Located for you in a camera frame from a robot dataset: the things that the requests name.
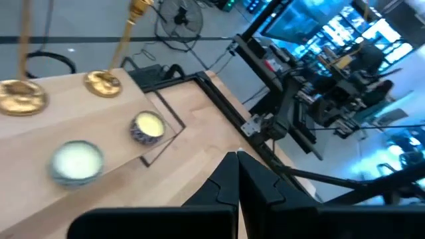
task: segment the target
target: candle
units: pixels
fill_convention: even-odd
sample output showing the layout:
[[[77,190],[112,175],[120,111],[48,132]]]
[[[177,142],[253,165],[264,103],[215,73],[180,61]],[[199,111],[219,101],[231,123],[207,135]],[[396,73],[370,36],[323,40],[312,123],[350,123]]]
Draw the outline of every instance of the candle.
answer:
[[[102,152],[87,141],[70,141],[62,145],[53,155],[52,172],[61,184],[85,184],[102,172]]]
[[[130,132],[136,141],[142,144],[154,144],[164,135],[165,124],[156,113],[141,112],[133,119]]]

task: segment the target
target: wooden table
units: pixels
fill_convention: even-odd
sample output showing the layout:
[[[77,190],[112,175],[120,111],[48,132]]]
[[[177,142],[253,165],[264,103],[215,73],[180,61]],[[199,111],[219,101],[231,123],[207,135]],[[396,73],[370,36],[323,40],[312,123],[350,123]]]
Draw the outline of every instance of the wooden table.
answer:
[[[207,75],[239,113],[248,119],[248,111],[220,79],[212,72],[207,72]],[[0,238],[65,238],[72,220],[92,208],[180,206],[204,183],[228,151],[243,148],[260,160],[195,82],[178,84],[160,92],[187,127],[156,162],[147,168],[138,158],[134,159],[0,232]],[[153,93],[147,94],[147,97],[174,131],[179,131],[179,124],[158,97]],[[153,158],[161,148],[150,151],[146,158]],[[294,166],[278,146],[276,155],[285,165]],[[300,182],[314,195],[315,188],[308,180],[300,179]],[[241,214],[239,222],[239,238],[246,238]]]

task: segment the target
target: power cord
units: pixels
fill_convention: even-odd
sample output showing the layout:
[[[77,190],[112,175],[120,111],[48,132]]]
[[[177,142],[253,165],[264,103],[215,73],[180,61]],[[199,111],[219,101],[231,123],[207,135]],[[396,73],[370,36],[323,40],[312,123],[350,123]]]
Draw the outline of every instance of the power cord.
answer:
[[[152,53],[150,53],[149,51],[146,50],[146,47],[148,45],[155,44],[155,43],[157,43],[157,42],[147,42],[147,43],[143,44],[143,47],[140,49],[140,51],[138,53],[132,54],[131,59],[134,60],[135,56],[144,54],[146,56],[146,58],[150,59],[151,61],[156,61],[157,58]]]
[[[215,66],[220,60],[221,60],[221,58],[223,58],[225,55],[226,55],[226,53],[227,53],[227,48],[226,48],[226,50],[224,50],[224,52],[214,61],[214,63],[212,63],[211,65],[210,65],[210,67],[208,67],[208,69],[210,70],[213,66]]]
[[[274,140],[274,139],[273,139],[273,142],[272,142],[272,151],[273,151],[273,154],[275,154],[275,153],[274,153],[274,143],[275,143],[275,142],[276,142],[276,140]]]
[[[245,17],[245,15],[244,15],[244,13],[242,13],[242,11],[240,11],[239,10],[239,8],[237,8],[236,7],[236,5],[235,6],[233,6],[233,8],[235,8],[241,15],[242,15],[242,17],[245,19],[245,21],[247,21],[248,23],[250,23],[251,21],[250,20],[248,20],[246,17]]]
[[[396,128],[406,128],[406,127],[422,127],[425,124],[420,125],[389,125],[389,126],[371,126],[371,127],[360,127],[359,129],[396,129]],[[324,130],[336,130],[338,127],[334,128],[320,128],[320,129],[308,129],[312,131],[324,131]]]
[[[158,9],[155,8],[153,5],[151,5],[151,8],[157,13],[157,17],[156,17],[156,20],[155,20],[155,28],[154,28],[153,34],[157,37],[157,39],[159,41],[161,41],[162,43],[164,43],[165,45],[167,45],[172,50],[178,50],[178,51],[185,52],[185,53],[193,50],[193,48],[195,47],[196,43],[198,42],[198,40],[201,37],[200,35],[197,35],[197,36],[193,37],[192,39],[188,40],[187,38],[180,37],[177,33],[175,33],[177,35],[177,37],[175,38],[175,40],[183,43],[187,47],[187,49],[182,49],[182,48],[177,48],[177,47],[171,46],[170,44],[167,43],[166,40],[163,39],[163,37],[161,37],[161,36],[158,35],[157,28],[158,28],[159,18],[161,18],[162,21],[167,22],[167,19],[165,19],[164,16],[161,15],[162,4],[163,4],[163,1],[160,1],[159,2],[159,8]],[[187,43],[189,43],[191,41],[193,41],[193,44],[191,46],[189,46]]]
[[[228,65],[228,63],[232,60],[233,56],[231,56],[226,63],[216,72],[216,74],[220,74],[220,72]]]
[[[263,86],[263,87],[261,87],[257,92],[255,92],[254,93],[254,95],[252,95],[251,97],[249,97],[248,99],[246,99],[244,102],[242,102],[242,105],[244,105],[244,104],[246,104],[246,103],[248,103],[249,101],[251,101],[251,100],[253,100],[253,99],[255,99],[255,98],[258,98],[258,97],[260,97],[260,96],[263,96],[263,95],[260,95],[260,93],[264,90],[264,89],[266,89],[267,88],[267,86]]]
[[[76,73],[75,63],[73,61],[71,61],[71,59],[69,59],[69,58],[67,58],[63,55],[60,55],[60,54],[43,51],[46,48],[47,39],[48,39],[48,36],[50,34],[50,26],[52,25],[53,8],[54,8],[54,0],[50,0],[48,2],[46,24],[44,26],[44,36],[43,36],[42,44],[41,44],[41,46],[38,50],[36,50],[35,52],[32,52],[32,53],[29,53],[27,55],[27,61],[29,59],[35,58],[35,57],[41,57],[41,56],[49,57],[49,58],[52,58],[52,59],[55,59],[55,60],[58,60],[58,61],[64,63],[65,65],[67,65],[69,67],[70,73],[75,74]],[[31,74],[28,70],[25,71],[25,74],[30,79],[38,78],[38,76]]]

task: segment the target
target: black cable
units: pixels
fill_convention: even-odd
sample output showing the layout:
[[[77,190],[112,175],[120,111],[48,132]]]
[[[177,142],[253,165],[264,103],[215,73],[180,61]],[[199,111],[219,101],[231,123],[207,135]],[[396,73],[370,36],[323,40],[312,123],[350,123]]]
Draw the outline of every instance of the black cable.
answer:
[[[405,127],[422,127],[425,126],[425,124],[420,125],[389,125],[389,126],[371,126],[371,127],[360,127],[359,129],[396,129],[396,128],[405,128]],[[336,130],[339,129],[338,127],[335,128],[320,128],[320,129],[308,129],[312,131],[321,131],[321,130]]]
[[[284,71],[284,72],[282,72],[281,74],[280,74],[280,76],[285,76],[286,74],[288,74],[288,73],[290,73],[291,71],[296,71],[296,70],[299,70],[299,68],[291,68],[291,69],[288,69],[288,70],[286,70],[286,71]],[[249,97],[247,100],[245,100],[244,102],[242,102],[242,105],[244,105],[244,104],[246,104],[247,102],[249,102],[249,101],[251,101],[251,100],[253,100],[253,99],[255,99],[255,98],[257,98],[257,97],[260,97],[260,96],[257,96],[264,88],[266,88],[267,86],[263,86],[259,91],[257,91],[253,96],[251,96],[251,97]]]
[[[176,48],[174,46],[171,46],[170,44],[167,43],[166,40],[163,39],[163,37],[161,37],[161,36],[159,36],[157,34],[157,26],[158,26],[159,18],[161,18],[161,20],[163,22],[167,23],[167,20],[160,13],[161,7],[162,7],[161,6],[162,3],[163,3],[163,1],[160,1],[159,2],[159,8],[158,9],[155,8],[153,5],[151,5],[151,8],[157,13],[157,17],[156,17],[156,20],[155,20],[155,28],[154,28],[154,33],[153,34],[156,36],[156,38],[158,40],[160,40],[162,43],[166,44],[172,50],[178,50],[178,51],[182,51],[182,52],[192,51],[193,48],[195,47],[196,43],[198,42],[198,40],[201,38],[200,35],[197,35],[197,36],[193,37],[193,39],[191,39],[191,40],[187,40],[187,38],[180,37],[177,33],[175,33],[178,36],[178,37],[175,38],[176,41],[183,43],[187,47],[187,49],[180,49],[180,48]],[[189,46],[187,43],[189,43],[191,41],[193,41],[193,44],[192,44],[192,46]]]
[[[163,70],[165,67],[170,68],[168,65],[161,66],[161,70],[158,72],[158,77],[160,77],[163,73]],[[148,80],[147,83],[151,86],[151,89],[153,89],[153,93],[159,98],[161,103],[168,109],[168,111],[173,115],[173,117],[177,120],[177,123],[181,126],[181,130],[178,131],[170,140],[169,142],[163,147],[163,149],[151,160],[151,162],[147,162],[146,158],[144,156],[140,157],[141,162],[146,166],[150,167],[158,158],[161,156],[166,149],[174,142],[174,140],[180,135],[183,130],[186,128],[186,124],[183,122],[183,120],[177,115],[177,113],[173,110],[173,108],[168,104],[167,100],[162,96],[162,94],[159,92],[159,90],[153,85],[152,81]]]
[[[218,72],[216,72],[215,74],[220,74],[220,72],[227,66],[227,64],[230,62],[230,60],[232,60],[233,56],[231,56],[226,63],[224,63],[224,65],[220,68],[220,70],[218,70]]]
[[[143,44],[143,47],[140,49],[140,51],[138,53],[132,54],[131,59],[134,60],[135,56],[138,56],[140,54],[144,54],[146,56],[146,58],[150,59],[151,61],[156,61],[157,58],[152,53],[150,53],[149,51],[146,50],[147,45],[155,44],[155,43],[157,43],[157,42],[147,42],[147,43]]]
[[[247,100],[245,100],[244,102],[242,102],[242,105],[248,103],[249,101],[253,100],[254,98],[256,98],[267,86],[263,86],[261,87],[257,92],[255,92],[251,97],[249,97]]]
[[[396,69],[391,70],[390,72],[387,72],[387,73],[384,73],[384,74],[378,74],[378,75],[376,75],[376,76],[369,76],[369,78],[384,78],[384,77],[390,76],[390,75],[392,75],[392,74],[395,74],[395,73],[397,73],[397,72],[401,71],[402,69],[403,69],[403,68],[396,68]]]
[[[272,142],[272,151],[273,151],[273,154],[275,154],[274,153],[274,143],[275,143],[276,141],[273,139],[273,142]]]
[[[237,7],[236,7],[236,5],[235,6],[233,6],[233,8],[235,8],[243,17],[244,17],[244,19],[245,19],[245,21],[247,21],[247,22],[251,22],[251,21],[249,21],[246,17],[245,17],[245,15],[244,15],[244,13],[242,13]]]
[[[42,51],[46,47],[48,36],[50,34],[50,26],[52,25],[53,7],[54,7],[54,0],[49,0],[42,43],[40,48],[37,51]]]
[[[262,93],[262,94],[259,94],[259,95],[255,96],[255,97],[254,97],[254,98],[252,98],[251,100],[256,99],[256,98],[260,98],[260,97],[264,97],[264,96],[265,96],[268,92],[269,92],[269,91],[265,91],[264,93]]]
[[[211,65],[210,65],[210,67],[208,68],[209,70],[213,67],[213,66],[215,66],[220,60],[221,60],[221,58],[223,58],[225,55],[226,55],[226,53],[227,53],[227,48],[226,48],[226,50],[224,50],[224,52],[223,52],[223,54],[221,54],[215,61],[214,61],[214,63],[212,63]]]
[[[52,59],[55,59],[55,60],[58,60],[58,61],[64,63],[65,65],[67,65],[69,67],[70,73],[75,74],[76,73],[76,66],[75,66],[75,63],[73,61],[71,61],[71,59],[69,59],[69,58],[67,58],[67,57],[65,57],[61,54],[43,51],[46,48],[48,35],[50,34],[50,27],[52,25],[53,7],[54,7],[54,0],[50,0],[48,2],[46,24],[44,26],[44,36],[43,36],[42,44],[41,44],[41,46],[38,50],[36,50],[35,52],[32,52],[32,53],[29,53],[27,55],[27,61],[29,59],[35,58],[35,57],[41,57],[41,56],[49,57],[49,58],[52,58]],[[38,76],[31,74],[28,70],[25,71],[25,74],[27,75],[28,78],[31,78],[31,79],[38,78]]]

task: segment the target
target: white candle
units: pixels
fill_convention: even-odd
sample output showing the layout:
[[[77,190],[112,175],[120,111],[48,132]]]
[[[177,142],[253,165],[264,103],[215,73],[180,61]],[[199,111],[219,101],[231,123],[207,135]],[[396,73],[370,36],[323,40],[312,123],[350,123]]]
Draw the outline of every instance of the white candle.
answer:
[[[68,179],[86,179],[96,175],[103,166],[102,153],[90,143],[65,143],[53,158],[53,168]]]

